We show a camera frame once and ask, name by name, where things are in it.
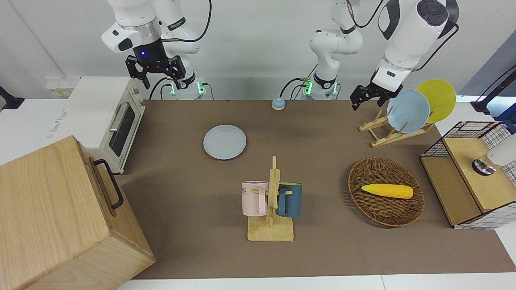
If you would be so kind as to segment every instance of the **oven handle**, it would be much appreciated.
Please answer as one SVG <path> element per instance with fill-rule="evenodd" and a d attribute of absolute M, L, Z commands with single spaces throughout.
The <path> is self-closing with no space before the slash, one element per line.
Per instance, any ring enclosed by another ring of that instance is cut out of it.
<path fill-rule="evenodd" d="M 120 130 L 127 109 L 129 109 L 129 103 L 120 104 L 118 107 L 117 115 L 115 116 L 111 127 L 109 127 L 110 132 L 118 132 L 118 130 Z"/>

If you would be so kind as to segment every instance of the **wicker basket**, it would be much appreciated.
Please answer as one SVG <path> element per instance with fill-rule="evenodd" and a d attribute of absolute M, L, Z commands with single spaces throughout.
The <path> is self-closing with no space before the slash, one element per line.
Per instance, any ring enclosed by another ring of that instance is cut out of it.
<path fill-rule="evenodd" d="M 414 189 L 411 199 L 381 197 L 362 190 L 363 185 L 387 183 Z M 423 213 L 425 197 L 417 180 L 400 164 L 383 158 L 366 158 L 349 173 L 348 188 L 353 202 L 368 218 L 388 227 L 411 224 Z"/>

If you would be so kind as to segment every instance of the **black stand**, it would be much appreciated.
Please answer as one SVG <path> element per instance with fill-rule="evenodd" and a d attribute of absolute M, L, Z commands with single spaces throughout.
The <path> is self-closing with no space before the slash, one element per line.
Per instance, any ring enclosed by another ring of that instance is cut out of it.
<path fill-rule="evenodd" d="M 510 85 L 516 79 L 516 71 L 513 71 L 505 80 L 503 80 L 492 92 L 490 92 L 482 101 L 480 102 L 471 102 L 471 105 L 475 109 L 475 111 L 484 113 L 485 115 L 490 115 L 489 110 L 487 109 L 487 104 L 491 102 L 494 97 L 500 94 L 508 85 Z"/>
<path fill-rule="evenodd" d="M 12 94 L 8 93 L 4 88 L 0 86 L 0 95 L 5 100 L 5 106 L 2 109 L 18 109 L 20 105 L 25 101 L 24 98 L 17 98 Z"/>

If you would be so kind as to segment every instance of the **pink mug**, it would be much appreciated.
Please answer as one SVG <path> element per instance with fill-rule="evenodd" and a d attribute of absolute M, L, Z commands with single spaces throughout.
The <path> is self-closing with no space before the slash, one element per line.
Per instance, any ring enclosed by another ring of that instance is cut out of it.
<path fill-rule="evenodd" d="M 265 191 L 269 189 L 266 181 L 242 182 L 242 213 L 248 217 L 259 217 L 267 214 Z"/>

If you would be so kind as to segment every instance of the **oven door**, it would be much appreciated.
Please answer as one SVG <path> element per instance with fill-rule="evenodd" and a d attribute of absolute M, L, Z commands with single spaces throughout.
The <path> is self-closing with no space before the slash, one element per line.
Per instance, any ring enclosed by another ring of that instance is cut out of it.
<path fill-rule="evenodd" d="M 129 92 L 118 106 L 113 123 L 109 127 L 109 138 L 104 145 L 104 152 L 117 168 L 113 172 L 122 172 L 127 154 L 133 143 L 136 129 L 141 120 L 141 111 Z"/>

